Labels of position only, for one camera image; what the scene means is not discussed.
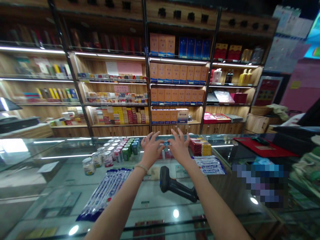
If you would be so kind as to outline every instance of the blue and white package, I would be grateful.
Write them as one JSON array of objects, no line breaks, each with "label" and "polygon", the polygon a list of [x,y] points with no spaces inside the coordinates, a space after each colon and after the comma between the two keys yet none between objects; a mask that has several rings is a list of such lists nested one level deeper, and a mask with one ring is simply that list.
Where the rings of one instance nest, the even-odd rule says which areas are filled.
[{"label": "blue and white package", "polygon": [[76,221],[95,222],[131,173],[131,169],[108,170]]}]

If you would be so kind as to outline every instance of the red packaging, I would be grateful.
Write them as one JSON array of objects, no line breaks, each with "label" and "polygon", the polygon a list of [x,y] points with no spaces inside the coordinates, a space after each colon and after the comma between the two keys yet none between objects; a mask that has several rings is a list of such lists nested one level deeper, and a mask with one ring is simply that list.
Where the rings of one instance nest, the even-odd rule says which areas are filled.
[{"label": "red packaging", "polygon": [[231,97],[234,100],[234,103],[245,104],[247,102],[247,93],[230,93]]}]

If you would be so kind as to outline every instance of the glass display counter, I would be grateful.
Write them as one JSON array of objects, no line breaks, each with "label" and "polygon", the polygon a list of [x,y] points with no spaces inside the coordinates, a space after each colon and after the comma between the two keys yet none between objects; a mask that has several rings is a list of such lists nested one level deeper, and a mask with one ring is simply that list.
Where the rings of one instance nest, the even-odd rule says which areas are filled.
[{"label": "glass display counter", "polygon": [[[232,138],[236,136],[240,135],[202,136],[211,143],[213,154],[218,156],[226,171],[226,175],[210,175],[208,179],[252,239],[269,238],[281,228],[282,221],[276,212],[259,201],[252,200],[255,198],[246,190],[242,180],[232,172],[231,163],[238,161],[238,156],[234,155],[232,150],[239,147],[232,143]],[[1,169],[0,172],[1,185],[5,186],[1,191],[1,198],[14,197],[16,203],[6,204],[8,208],[15,207],[19,213],[17,215],[21,216],[16,216],[16,222],[5,229],[7,232],[1,233],[1,238],[65,239],[73,233],[73,238],[83,239],[93,222],[76,222],[76,219],[102,181],[106,170],[132,168],[143,156],[141,149],[140,154],[128,162],[114,163],[114,166],[107,169],[97,168],[93,175],[86,176],[82,160],[91,156],[111,138],[23,140],[26,153],[30,153],[29,157],[7,169]],[[168,140],[173,136],[158,138]],[[53,164],[52,168],[38,172],[43,165],[50,163]],[[192,203],[172,192],[161,192],[159,171],[162,166],[169,168],[171,178],[189,188],[193,187],[186,171],[171,158],[168,150],[164,150],[162,158],[156,161],[150,174],[141,183],[121,239],[212,239],[213,235],[199,201]],[[25,198],[29,199],[29,205],[22,207],[17,199]]]}]

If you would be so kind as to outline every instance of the cardboard box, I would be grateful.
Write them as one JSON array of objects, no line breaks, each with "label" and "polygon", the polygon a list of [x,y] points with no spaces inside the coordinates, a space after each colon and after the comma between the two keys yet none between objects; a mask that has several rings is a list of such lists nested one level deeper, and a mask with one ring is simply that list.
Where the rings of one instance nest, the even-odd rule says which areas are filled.
[{"label": "cardboard box", "polygon": [[197,90],[197,105],[202,105],[203,104],[203,98],[204,98],[204,90]]},{"label": "cardboard box", "polygon": [[196,39],[195,38],[188,38],[187,58],[194,58],[195,46],[196,46]]},{"label": "cardboard box", "polygon": [[193,84],[194,66],[188,66],[187,68],[187,83]]},{"label": "cardboard box", "polygon": [[165,89],[164,90],[164,95],[165,95],[165,100],[164,103],[171,105],[171,91],[172,89]]},{"label": "cardboard box", "polygon": [[158,56],[159,54],[159,35],[150,33],[150,55]]},{"label": "cardboard box", "polygon": [[173,65],[172,67],[172,83],[180,82],[180,65]]},{"label": "cardboard box", "polygon": [[211,48],[211,40],[210,39],[203,40],[202,60],[209,60],[210,48]]},{"label": "cardboard box", "polygon": [[186,89],[185,94],[184,94],[184,104],[185,105],[190,105],[191,104],[191,99],[192,99],[192,90],[191,89]]},{"label": "cardboard box", "polygon": [[165,119],[165,110],[164,109],[158,109],[158,124],[164,124]]},{"label": "cardboard box", "polygon": [[184,95],[185,95],[185,89],[179,89],[178,90],[178,104],[184,105]]},{"label": "cardboard box", "polygon": [[150,63],[150,79],[152,83],[158,82],[158,64]]},{"label": "cardboard box", "polygon": [[200,77],[201,77],[201,67],[195,66],[194,67],[193,84],[200,84]]},{"label": "cardboard box", "polygon": [[178,105],[179,90],[171,89],[171,105]]},{"label": "cardboard box", "polygon": [[174,57],[176,37],[167,35],[167,57]]},{"label": "cardboard box", "polygon": [[151,123],[158,124],[158,110],[151,110]]},{"label": "cardboard box", "polygon": [[167,56],[167,36],[159,34],[159,56]]},{"label": "cardboard box", "polygon": [[171,110],[166,109],[164,110],[164,124],[170,124],[171,123]]},{"label": "cardboard box", "polygon": [[203,40],[197,39],[196,40],[196,47],[194,50],[194,58],[195,59],[201,59],[202,58],[202,46],[203,46]]},{"label": "cardboard box", "polygon": [[158,89],[157,88],[151,88],[151,105],[158,105]]},{"label": "cardboard box", "polygon": [[163,83],[166,79],[166,65],[158,63],[158,82]]},{"label": "cardboard box", "polygon": [[187,37],[179,38],[179,58],[187,58]]},{"label": "cardboard box", "polygon": [[189,109],[177,108],[177,123],[188,123]]},{"label": "cardboard box", "polygon": [[182,84],[187,83],[187,71],[188,71],[188,66],[180,65],[180,83]]},{"label": "cardboard box", "polygon": [[177,124],[178,111],[176,109],[171,109],[171,124]]},{"label": "cardboard box", "polygon": [[158,88],[158,104],[164,104],[164,89]]},{"label": "cardboard box", "polygon": [[201,67],[201,75],[200,75],[200,84],[201,85],[205,85],[207,83],[208,71],[209,71],[208,67],[205,67],[205,66]]},{"label": "cardboard box", "polygon": [[197,105],[198,102],[198,91],[199,90],[192,90],[191,92],[191,104]]},{"label": "cardboard box", "polygon": [[166,64],[166,83],[172,83],[172,69],[173,65],[172,64]]}]

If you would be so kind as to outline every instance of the paper sign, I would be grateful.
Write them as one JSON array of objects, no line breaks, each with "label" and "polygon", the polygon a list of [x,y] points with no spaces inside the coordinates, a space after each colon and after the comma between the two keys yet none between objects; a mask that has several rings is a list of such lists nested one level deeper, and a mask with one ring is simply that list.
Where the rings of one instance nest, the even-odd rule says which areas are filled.
[{"label": "paper sign", "polygon": [[107,67],[107,73],[109,75],[114,75],[114,76],[118,76],[119,75],[118,67],[117,67],[117,63],[116,62],[106,62],[106,67]]},{"label": "paper sign", "polygon": [[115,92],[124,92],[124,93],[126,93],[126,92],[129,92],[129,87],[128,86],[115,85],[114,86],[114,91]]},{"label": "paper sign", "polygon": [[132,75],[135,75],[135,76],[142,76],[143,75],[142,74],[142,64],[141,63],[123,63],[123,62],[118,62],[117,66],[118,66],[119,74],[132,74]]},{"label": "paper sign", "polygon": [[299,89],[301,87],[301,81],[292,81],[290,89]]}]

